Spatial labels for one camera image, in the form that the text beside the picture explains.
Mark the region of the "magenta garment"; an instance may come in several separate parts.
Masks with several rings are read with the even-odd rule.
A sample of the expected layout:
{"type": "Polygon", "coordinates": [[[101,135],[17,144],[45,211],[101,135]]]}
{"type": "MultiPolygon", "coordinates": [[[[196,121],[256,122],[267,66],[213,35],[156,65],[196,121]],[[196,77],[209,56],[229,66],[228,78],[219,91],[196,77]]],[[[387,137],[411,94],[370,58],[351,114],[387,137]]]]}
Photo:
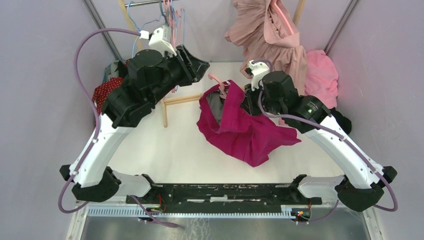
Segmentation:
{"type": "Polygon", "coordinates": [[[224,152],[252,167],[269,160],[269,154],[281,146],[301,142],[297,131],[276,125],[264,115],[251,116],[240,107],[244,91],[232,80],[221,98],[219,86],[208,89],[199,99],[197,124],[205,139],[224,152]]]}

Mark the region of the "dusty pink skirt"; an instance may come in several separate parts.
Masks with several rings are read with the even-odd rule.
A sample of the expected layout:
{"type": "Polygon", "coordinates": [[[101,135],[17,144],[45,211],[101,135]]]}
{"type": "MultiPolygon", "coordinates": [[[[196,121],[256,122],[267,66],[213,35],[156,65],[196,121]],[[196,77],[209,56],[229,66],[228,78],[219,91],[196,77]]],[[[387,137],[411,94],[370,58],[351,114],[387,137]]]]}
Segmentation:
{"type": "Polygon", "coordinates": [[[233,1],[233,6],[237,11],[236,20],[225,33],[224,38],[235,46],[243,48],[244,61],[240,72],[244,76],[247,75],[245,69],[251,60],[271,61],[270,55],[280,49],[303,47],[300,43],[300,32],[294,25],[289,11],[280,0],[276,0],[294,31],[293,35],[290,34],[284,20],[273,7],[273,1],[233,1]]]}

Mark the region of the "pink plastic hanger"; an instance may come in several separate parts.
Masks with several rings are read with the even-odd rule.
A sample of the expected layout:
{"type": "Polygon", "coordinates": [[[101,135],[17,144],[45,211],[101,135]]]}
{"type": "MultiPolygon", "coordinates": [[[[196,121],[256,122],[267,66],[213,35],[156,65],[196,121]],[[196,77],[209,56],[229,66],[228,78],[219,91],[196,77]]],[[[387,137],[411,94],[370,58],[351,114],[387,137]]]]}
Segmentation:
{"type": "Polygon", "coordinates": [[[282,19],[283,19],[284,23],[286,24],[286,26],[287,26],[290,34],[293,35],[294,34],[293,28],[291,27],[288,19],[286,18],[286,15],[283,13],[283,11],[281,10],[281,8],[278,6],[277,1],[274,0],[273,3],[272,3],[272,5],[275,8],[275,11],[282,17],[282,19]]]}

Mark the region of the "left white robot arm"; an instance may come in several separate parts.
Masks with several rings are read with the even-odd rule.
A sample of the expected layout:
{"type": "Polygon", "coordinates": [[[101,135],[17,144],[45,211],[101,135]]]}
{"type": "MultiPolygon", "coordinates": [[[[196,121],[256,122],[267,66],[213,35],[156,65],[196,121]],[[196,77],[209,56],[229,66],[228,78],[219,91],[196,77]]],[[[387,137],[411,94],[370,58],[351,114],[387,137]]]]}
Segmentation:
{"type": "Polygon", "coordinates": [[[147,204],[154,202],[158,191],[147,175],[120,173],[109,162],[122,141],[174,87],[199,82],[209,67],[184,45],[173,56],[145,49],[131,58],[128,75],[102,105],[92,140],[73,164],[60,168],[62,177],[73,183],[75,198],[101,203],[114,196],[137,196],[147,204]]]}

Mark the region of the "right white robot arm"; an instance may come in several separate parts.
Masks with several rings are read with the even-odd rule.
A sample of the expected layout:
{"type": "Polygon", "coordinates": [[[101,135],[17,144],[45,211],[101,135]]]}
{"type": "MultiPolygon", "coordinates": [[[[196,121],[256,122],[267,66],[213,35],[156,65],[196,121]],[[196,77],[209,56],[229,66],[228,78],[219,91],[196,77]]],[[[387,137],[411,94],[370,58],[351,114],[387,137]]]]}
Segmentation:
{"type": "Polygon", "coordinates": [[[301,175],[289,189],[289,199],[302,204],[321,198],[342,202],[356,212],[378,207],[384,193],[389,193],[395,212],[398,201],[391,182],[397,176],[392,166],[372,160],[342,129],[336,117],[317,97],[302,96],[292,78],[283,71],[251,70],[251,82],[244,87],[241,107],[252,116],[281,119],[319,145],[339,166],[342,175],[312,177],[301,175]]]}

